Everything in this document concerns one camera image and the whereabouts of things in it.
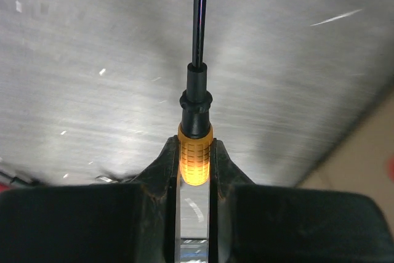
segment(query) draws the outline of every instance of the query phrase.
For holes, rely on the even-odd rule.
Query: orange handle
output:
[[[211,143],[214,139],[212,125],[208,135],[201,139],[186,137],[179,125],[178,139],[180,142],[180,173],[184,181],[193,186],[202,185],[209,178],[209,157],[211,155]]]

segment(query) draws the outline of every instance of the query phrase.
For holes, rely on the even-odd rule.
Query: screwdriver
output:
[[[207,65],[203,63],[206,0],[193,1],[192,60],[187,66],[186,90],[179,99],[182,120],[178,127],[180,172],[189,185],[202,185],[209,177],[209,156],[214,138],[209,121],[212,95],[207,91]]]

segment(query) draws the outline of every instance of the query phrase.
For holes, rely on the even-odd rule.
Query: black metal rod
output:
[[[193,4],[193,60],[195,68],[201,68],[204,52],[205,11],[207,0],[194,0]]]

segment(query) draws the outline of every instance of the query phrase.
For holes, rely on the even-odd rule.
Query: brushed metal surface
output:
[[[0,0],[4,163],[88,184],[155,159],[180,121],[192,2]],[[393,76],[393,14],[392,0],[207,1],[215,136],[254,181],[295,184]],[[206,217],[207,185],[186,186],[182,235],[205,236]]]

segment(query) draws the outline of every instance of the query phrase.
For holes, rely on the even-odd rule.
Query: red object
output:
[[[394,156],[388,161],[388,176],[394,182]]]
[[[10,189],[10,187],[0,184],[0,192]]]

